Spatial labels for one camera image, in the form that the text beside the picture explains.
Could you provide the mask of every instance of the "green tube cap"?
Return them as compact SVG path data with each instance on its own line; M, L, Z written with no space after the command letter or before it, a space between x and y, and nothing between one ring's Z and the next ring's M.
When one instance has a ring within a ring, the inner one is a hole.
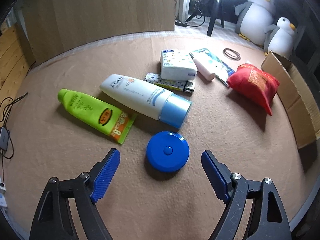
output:
M65 89L65 88L63 88L63 89L61 89L61 90L59 91L59 93L58 93L58 100L59 100L60 103L62 103L63 97L64 97L64 95L65 95L68 91L69 91L69 90L68 90L68 89Z

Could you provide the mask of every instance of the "blue gripper pad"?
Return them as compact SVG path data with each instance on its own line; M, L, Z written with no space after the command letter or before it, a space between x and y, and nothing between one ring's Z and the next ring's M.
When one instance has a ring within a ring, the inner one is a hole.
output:
M93 182L93 190L90 195L93 204L104 197L119 163L120 152L115 150Z
M201 164L217 198L225 204L229 203L228 185L206 152L201 155Z

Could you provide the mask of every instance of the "metal screw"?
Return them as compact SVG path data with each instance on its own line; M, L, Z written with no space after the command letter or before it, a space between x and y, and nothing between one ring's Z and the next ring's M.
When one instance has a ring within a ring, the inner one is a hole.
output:
M269 178L265 178L265 179L264 179L264 182L267 183L267 184L271 184L271 183L272 183L272 180L269 179Z
M56 183L57 181L57 177L52 177L49 179L49 183L53 184L53 183Z
M89 177L89 173L87 173L87 172L83 172L80 174L81 179L86 179L87 177Z
M241 179L241 175L240 175L239 173L234 173L234 174L232 174L232 177L233 177L234 179Z

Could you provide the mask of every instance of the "wet wipes package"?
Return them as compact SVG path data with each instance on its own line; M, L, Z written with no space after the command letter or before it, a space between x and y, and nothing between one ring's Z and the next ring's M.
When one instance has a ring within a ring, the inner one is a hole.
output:
M162 50L160 64L162 79L187 81L196 78L197 67L186 51Z
M224 63L221 59L219 59L216 55L214 55L207 48L197 49L190 52L191 57L195 57L197 54L201 54L201 58L205 59L201 61L201 64L205 64L205 68L209 68L215 73L216 77L227 87L229 87L227 83L227 79L231 76L235 71L230 68L226 63Z

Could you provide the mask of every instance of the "green lotion tube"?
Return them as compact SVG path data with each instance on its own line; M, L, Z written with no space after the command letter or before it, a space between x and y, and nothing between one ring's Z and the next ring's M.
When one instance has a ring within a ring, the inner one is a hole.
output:
M111 136L120 144L124 142L137 116L133 114L129 117L127 113L113 105L87 94L64 88L59 91L58 100L70 114Z

